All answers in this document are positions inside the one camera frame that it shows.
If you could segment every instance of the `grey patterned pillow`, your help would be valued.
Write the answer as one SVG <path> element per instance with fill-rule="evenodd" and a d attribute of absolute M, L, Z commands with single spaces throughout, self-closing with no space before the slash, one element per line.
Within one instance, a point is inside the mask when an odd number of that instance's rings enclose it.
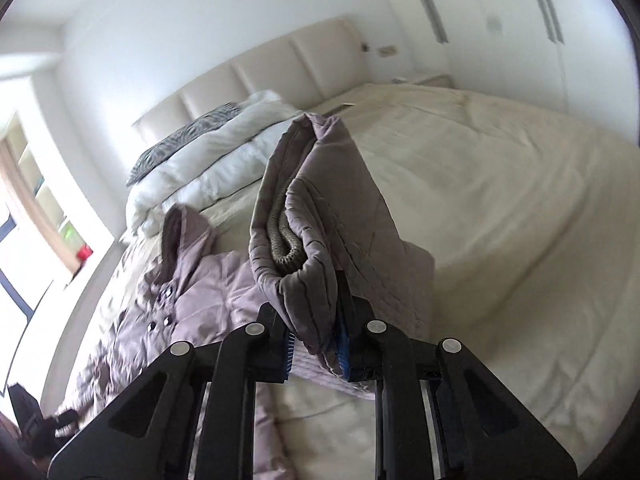
<path fill-rule="evenodd" d="M 238 103 L 227 103 L 207 112 L 198 117 L 193 123 L 187 124 L 170 136 L 165 137 L 140 155 L 138 161 L 131 168 L 127 179 L 127 187 L 140 182 L 153 168 L 162 164 L 192 140 L 197 139 L 202 134 L 219 129 L 240 112 L 241 108 Z"/>

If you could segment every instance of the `puffer jacket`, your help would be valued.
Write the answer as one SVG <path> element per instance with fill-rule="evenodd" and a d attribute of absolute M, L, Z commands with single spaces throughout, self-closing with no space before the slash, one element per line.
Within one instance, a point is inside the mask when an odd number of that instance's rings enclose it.
<path fill-rule="evenodd" d="M 160 256 L 150 263 L 134 301 L 103 336 L 59 412 L 75 409 L 84 426 L 172 343 L 210 344 L 256 319 L 266 298 L 255 286 L 250 264 L 237 251 L 214 254 L 215 238 L 215 229 L 196 210 L 182 204 L 169 210 Z M 257 385 L 254 478 L 295 478 L 266 384 Z"/>

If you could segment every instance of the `metal pivot bolt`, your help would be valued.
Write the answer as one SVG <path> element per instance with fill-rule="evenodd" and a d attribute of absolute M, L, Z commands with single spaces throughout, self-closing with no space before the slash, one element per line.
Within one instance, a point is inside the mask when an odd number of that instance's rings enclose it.
<path fill-rule="evenodd" d="M 367 330 L 374 334 L 382 334 L 386 330 L 386 323 L 379 319 L 373 319 L 367 323 Z"/>
<path fill-rule="evenodd" d="M 188 354 L 190 349 L 191 347 L 186 341 L 178 341 L 171 345 L 171 353 L 177 356 Z"/>
<path fill-rule="evenodd" d="M 244 331 L 248 335 L 260 335 L 264 332 L 264 325 L 262 323 L 250 323 L 245 327 Z"/>
<path fill-rule="evenodd" d="M 457 339 L 449 338 L 442 342 L 442 348 L 450 354 L 457 354 L 462 350 L 462 343 Z"/>

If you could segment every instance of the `black gripper frame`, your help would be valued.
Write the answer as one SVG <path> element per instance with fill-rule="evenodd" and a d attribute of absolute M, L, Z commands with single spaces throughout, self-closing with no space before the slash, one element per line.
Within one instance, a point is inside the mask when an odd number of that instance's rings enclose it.
<path fill-rule="evenodd" d="M 350 382 L 376 381 L 376 477 L 433 480 L 426 410 L 440 477 L 466 480 L 575 480 L 571 456 L 459 341 L 430 344 L 374 320 L 368 301 L 338 275 L 338 344 Z"/>
<path fill-rule="evenodd" d="M 376 385 L 377 480 L 434 478 L 427 410 L 441 478 L 577 479 L 569 454 L 464 345 L 370 330 L 370 304 L 337 279 L 345 376 Z M 252 479 L 255 383 L 287 379 L 290 335 L 268 303 L 257 321 L 261 333 L 243 326 L 219 343 L 167 349 L 60 450 L 49 479 L 186 479 L 209 382 L 194 480 Z"/>

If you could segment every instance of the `red object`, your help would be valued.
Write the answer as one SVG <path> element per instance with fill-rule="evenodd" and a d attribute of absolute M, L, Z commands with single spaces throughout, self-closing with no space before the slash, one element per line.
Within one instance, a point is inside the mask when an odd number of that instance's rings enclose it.
<path fill-rule="evenodd" d="M 87 258 L 92 254 L 94 254 L 92 248 L 89 247 L 87 244 L 84 244 L 82 247 L 80 247 L 80 250 L 76 253 L 76 258 L 78 258 L 78 260 L 80 260 L 81 262 L 85 262 Z"/>

